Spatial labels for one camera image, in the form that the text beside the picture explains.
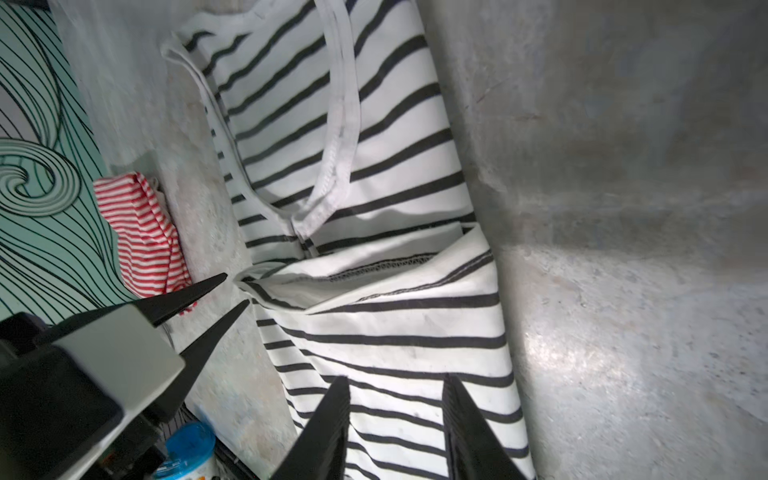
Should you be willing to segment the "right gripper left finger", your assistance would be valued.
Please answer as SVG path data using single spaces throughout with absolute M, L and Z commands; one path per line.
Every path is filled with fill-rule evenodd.
M 349 417 L 349 382 L 339 377 L 271 479 L 344 479 Z

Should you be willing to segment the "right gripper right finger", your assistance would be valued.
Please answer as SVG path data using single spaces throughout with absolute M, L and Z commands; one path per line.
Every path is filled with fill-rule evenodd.
M 525 479 L 455 375 L 444 378 L 442 405 L 450 479 Z

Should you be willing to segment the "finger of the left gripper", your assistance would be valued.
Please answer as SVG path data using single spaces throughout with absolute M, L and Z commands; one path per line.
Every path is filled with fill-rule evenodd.
M 222 284 L 227 277 L 226 273 L 220 273 L 171 293 L 78 313 L 38 334 L 33 342 L 36 346 L 50 344 L 125 306 L 136 307 L 152 326 L 158 327 L 173 316 L 192 307 L 198 300 Z
M 147 407 L 146 416 L 149 419 L 167 423 L 176 415 L 218 343 L 249 304 L 248 300 L 241 301 L 181 352 L 185 366 L 169 387 Z

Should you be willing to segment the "red white striped tank top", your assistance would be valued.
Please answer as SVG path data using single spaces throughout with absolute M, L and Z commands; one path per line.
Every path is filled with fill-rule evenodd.
M 153 182 L 131 172 L 94 181 L 93 192 L 117 235 L 118 266 L 129 291 L 149 298 L 193 284 L 177 228 Z

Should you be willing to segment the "black white striped tank top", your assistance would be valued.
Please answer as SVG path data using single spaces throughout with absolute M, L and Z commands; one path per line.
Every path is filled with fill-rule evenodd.
M 258 1 L 163 44 L 196 82 L 251 264 L 235 279 L 303 430 L 350 387 L 350 479 L 446 479 L 458 377 L 535 467 L 497 268 L 412 1 Z

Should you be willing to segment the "yellow drink cup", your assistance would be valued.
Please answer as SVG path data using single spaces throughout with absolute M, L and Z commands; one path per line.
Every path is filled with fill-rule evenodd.
M 168 458 L 152 474 L 157 480 L 220 479 L 216 462 L 216 436 L 204 423 L 187 423 L 165 443 Z

